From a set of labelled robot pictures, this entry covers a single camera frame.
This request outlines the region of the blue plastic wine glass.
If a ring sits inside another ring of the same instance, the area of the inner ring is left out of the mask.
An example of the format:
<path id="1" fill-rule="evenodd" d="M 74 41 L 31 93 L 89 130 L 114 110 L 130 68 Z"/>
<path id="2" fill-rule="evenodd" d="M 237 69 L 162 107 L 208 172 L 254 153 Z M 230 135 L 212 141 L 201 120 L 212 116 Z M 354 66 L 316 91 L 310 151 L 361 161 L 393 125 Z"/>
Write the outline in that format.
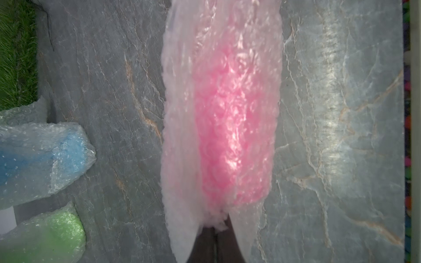
<path id="1" fill-rule="evenodd" d="M 49 149 L 25 150 L 22 146 L 1 145 L 1 185 L 6 185 L 26 168 L 38 167 L 65 178 L 80 176 L 95 162 L 95 152 L 82 135 L 67 133 Z"/>

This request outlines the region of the bubble wrap sheet stack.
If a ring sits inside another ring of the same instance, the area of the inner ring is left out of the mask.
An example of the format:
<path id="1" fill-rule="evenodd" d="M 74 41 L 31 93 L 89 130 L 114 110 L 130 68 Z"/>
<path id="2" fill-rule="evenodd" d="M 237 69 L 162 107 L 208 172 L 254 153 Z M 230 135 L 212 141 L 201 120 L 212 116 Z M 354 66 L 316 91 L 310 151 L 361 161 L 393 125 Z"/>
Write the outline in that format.
<path id="1" fill-rule="evenodd" d="M 187 262 L 206 227 L 250 256 L 271 190 L 284 41 L 280 1 L 172 1 L 161 54 L 162 198 Z"/>

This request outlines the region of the pink plastic wine glass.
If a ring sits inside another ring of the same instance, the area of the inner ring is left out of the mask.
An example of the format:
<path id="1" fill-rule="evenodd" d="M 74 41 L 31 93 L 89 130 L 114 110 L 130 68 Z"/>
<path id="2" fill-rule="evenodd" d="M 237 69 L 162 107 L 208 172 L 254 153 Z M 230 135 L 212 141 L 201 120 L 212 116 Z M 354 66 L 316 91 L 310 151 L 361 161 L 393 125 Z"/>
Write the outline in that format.
<path id="1" fill-rule="evenodd" d="M 279 114 L 278 78 L 254 49 L 222 44 L 194 74 L 202 190 L 209 208 L 251 204 L 269 192 Z"/>

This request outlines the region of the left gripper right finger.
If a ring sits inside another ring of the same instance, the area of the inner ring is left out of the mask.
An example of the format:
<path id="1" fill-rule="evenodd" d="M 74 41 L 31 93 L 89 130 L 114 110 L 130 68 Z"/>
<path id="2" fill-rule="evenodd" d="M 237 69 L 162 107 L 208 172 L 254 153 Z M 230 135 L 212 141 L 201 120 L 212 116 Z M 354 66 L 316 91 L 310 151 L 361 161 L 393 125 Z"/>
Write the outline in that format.
<path id="1" fill-rule="evenodd" d="M 245 263 L 230 217 L 224 223 L 227 228 L 217 232 L 217 263 Z"/>

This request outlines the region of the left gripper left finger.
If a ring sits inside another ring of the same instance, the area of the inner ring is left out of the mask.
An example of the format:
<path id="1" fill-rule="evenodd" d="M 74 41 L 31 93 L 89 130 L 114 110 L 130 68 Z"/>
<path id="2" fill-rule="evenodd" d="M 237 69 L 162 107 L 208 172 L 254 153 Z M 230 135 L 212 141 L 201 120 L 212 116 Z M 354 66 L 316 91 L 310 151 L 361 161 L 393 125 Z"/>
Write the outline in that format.
<path id="1" fill-rule="evenodd" d="M 187 263 L 213 263 L 215 262 L 215 229 L 203 228 L 196 237 L 193 249 Z"/>

